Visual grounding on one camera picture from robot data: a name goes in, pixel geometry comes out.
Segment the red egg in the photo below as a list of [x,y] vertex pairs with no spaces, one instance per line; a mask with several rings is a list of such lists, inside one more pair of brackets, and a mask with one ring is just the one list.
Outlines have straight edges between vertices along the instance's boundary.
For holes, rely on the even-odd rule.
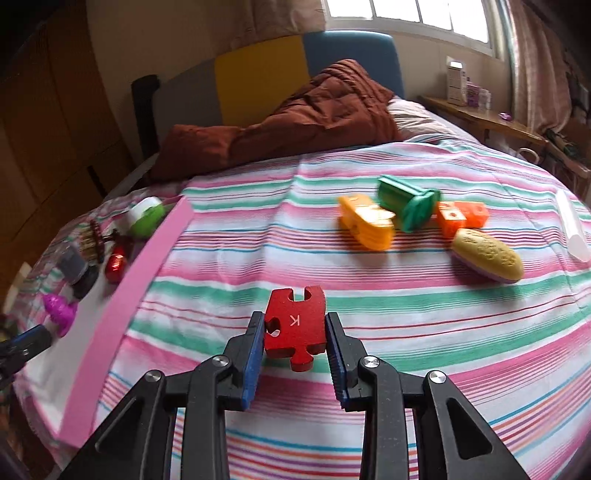
[[111,283],[119,283],[123,280],[126,267],[127,259],[123,255],[123,248],[117,245],[105,265],[105,278]]

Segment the window sill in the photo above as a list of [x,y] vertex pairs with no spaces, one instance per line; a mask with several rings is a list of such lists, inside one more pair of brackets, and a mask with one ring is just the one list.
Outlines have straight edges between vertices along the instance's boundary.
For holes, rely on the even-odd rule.
[[432,27],[422,23],[407,22],[404,20],[395,20],[392,18],[327,18],[326,19],[327,30],[371,30],[381,33],[407,33],[411,35],[419,35],[421,37],[429,38],[432,40],[440,40],[461,47],[469,48],[477,52],[495,56],[495,52],[491,47],[491,42],[483,43],[472,38],[459,35],[449,30],[442,28]]

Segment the red puzzle piece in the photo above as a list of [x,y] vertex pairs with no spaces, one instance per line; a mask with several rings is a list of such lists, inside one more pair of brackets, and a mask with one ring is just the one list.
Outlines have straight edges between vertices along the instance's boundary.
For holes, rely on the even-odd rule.
[[[291,288],[273,290],[265,312],[267,356],[291,357],[294,372],[312,368],[312,355],[326,350],[325,311],[326,297],[320,287],[306,287],[303,301],[294,301]],[[273,336],[276,330],[279,335]]]

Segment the yellow bread toy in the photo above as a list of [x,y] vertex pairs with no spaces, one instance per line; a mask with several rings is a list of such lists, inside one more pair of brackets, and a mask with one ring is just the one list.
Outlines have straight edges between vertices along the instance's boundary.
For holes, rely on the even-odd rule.
[[503,283],[515,283],[523,278],[523,263],[519,255],[490,235],[460,228],[452,241],[456,258],[478,273]]

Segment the window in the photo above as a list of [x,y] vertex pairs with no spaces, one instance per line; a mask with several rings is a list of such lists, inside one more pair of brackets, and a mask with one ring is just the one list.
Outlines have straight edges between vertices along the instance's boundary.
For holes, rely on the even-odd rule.
[[324,0],[329,28],[401,31],[492,54],[482,0]]

